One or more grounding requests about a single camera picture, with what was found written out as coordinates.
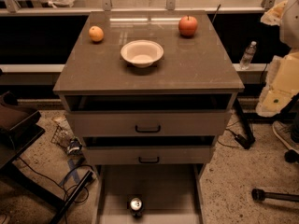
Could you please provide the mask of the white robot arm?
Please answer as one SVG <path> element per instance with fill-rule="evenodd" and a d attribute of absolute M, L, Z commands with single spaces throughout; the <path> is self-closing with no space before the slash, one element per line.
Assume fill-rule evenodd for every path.
<path fill-rule="evenodd" d="M 256 112 L 262 117 L 279 114 L 299 93 L 299 0 L 285 0 L 266 11 L 261 22 L 279 27 L 279 40 L 291 48 L 275 55 L 267 71 Z"/>

